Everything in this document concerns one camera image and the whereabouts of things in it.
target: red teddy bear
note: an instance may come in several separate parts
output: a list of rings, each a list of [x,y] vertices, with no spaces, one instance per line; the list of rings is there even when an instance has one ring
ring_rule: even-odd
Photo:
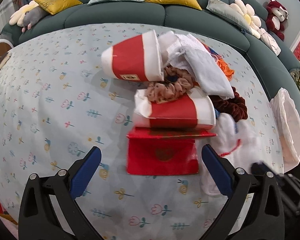
[[[282,41],[284,40],[284,26],[283,21],[288,19],[288,11],[286,8],[276,0],[270,0],[270,3],[266,7],[269,12],[266,20],[266,25],[269,31],[274,32]]]

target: brown scrunchie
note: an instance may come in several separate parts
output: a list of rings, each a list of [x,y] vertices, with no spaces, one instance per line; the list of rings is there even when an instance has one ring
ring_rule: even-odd
[[[241,119],[248,119],[246,101],[240,97],[239,93],[232,87],[234,98],[223,100],[219,96],[209,96],[213,106],[220,113],[230,114],[235,122]]]
[[[177,76],[176,82],[169,82],[168,76]],[[149,101],[173,101],[193,88],[192,76],[184,69],[167,66],[164,69],[165,82],[150,82],[146,91]]]

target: red and white paper cup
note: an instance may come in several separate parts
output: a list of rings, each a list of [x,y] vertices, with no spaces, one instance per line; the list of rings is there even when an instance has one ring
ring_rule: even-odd
[[[121,41],[101,55],[104,72],[129,81],[163,81],[162,58],[154,30]]]
[[[145,89],[137,90],[134,99],[136,127],[210,130],[216,125],[212,101],[196,87],[175,101],[161,104],[150,102]]]

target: sofa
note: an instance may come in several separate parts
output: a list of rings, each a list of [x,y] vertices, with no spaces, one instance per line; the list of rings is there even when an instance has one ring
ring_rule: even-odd
[[[278,90],[285,88],[294,100],[300,116],[300,93],[289,74],[292,69],[300,69],[300,63],[290,49],[274,34],[281,48],[278,57],[260,40],[205,10],[208,0],[197,0],[202,11],[181,5],[160,5],[148,2],[103,2],[83,4],[68,8],[58,14],[48,15],[31,30],[21,33],[17,25],[5,25],[1,34],[8,36],[15,46],[39,35],[80,25],[98,23],[139,23],[172,27],[198,33],[222,41],[236,49],[248,61],[261,82],[269,100]],[[221,0],[231,4],[234,0]],[[268,11],[256,0],[242,0],[249,3],[261,18],[262,28],[267,30],[265,20]]]

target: metal screw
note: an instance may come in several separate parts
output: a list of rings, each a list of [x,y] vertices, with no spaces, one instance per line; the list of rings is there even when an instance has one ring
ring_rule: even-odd
[[[37,174],[32,173],[32,174],[29,176],[29,179],[35,179],[36,177],[37,177]]]
[[[237,172],[238,174],[240,174],[240,175],[242,175],[242,174],[245,173],[245,171],[244,171],[243,168],[237,168],[237,169],[236,169],[236,172]]]
[[[273,173],[272,173],[271,171],[268,171],[268,172],[267,172],[267,176],[268,176],[269,178],[273,178]]]
[[[66,173],[67,173],[66,170],[60,170],[60,171],[58,172],[58,175],[59,175],[59,176],[64,176],[64,175],[66,175]]]

